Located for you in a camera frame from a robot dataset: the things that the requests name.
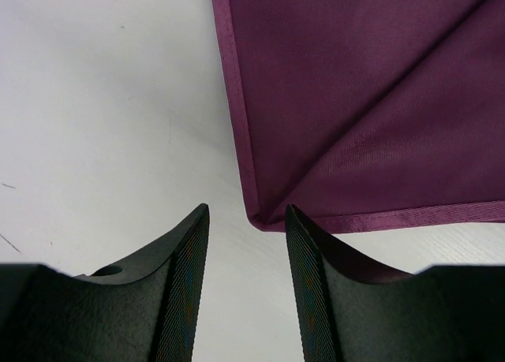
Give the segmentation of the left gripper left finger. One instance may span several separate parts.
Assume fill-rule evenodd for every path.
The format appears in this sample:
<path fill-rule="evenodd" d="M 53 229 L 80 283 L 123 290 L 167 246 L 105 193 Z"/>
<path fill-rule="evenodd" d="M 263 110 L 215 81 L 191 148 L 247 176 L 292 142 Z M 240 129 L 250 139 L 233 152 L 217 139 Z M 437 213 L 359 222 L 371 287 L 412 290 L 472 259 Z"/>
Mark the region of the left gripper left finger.
<path fill-rule="evenodd" d="M 42 264 L 1 267 L 4 361 L 189 361 L 210 212 L 90 275 Z"/>

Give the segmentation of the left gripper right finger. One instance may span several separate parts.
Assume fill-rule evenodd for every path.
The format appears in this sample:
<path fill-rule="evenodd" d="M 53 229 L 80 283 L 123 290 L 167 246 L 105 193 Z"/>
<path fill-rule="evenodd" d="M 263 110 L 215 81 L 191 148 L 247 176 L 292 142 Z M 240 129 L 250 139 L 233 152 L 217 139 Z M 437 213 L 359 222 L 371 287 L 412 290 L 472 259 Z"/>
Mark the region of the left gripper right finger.
<path fill-rule="evenodd" d="M 383 264 L 286 209 L 286 244 L 307 361 L 501 361 L 504 269 Z"/>

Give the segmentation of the purple satin napkin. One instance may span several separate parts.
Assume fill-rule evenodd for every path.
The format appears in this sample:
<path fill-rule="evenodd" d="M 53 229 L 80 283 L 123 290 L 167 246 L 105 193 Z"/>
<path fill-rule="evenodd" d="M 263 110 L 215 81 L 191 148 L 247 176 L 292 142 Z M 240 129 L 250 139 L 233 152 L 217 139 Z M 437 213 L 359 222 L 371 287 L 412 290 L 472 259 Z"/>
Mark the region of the purple satin napkin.
<path fill-rule="evenodd" d="M 212 0 L 248 220 L 504 220 L 504 0 Z"/>

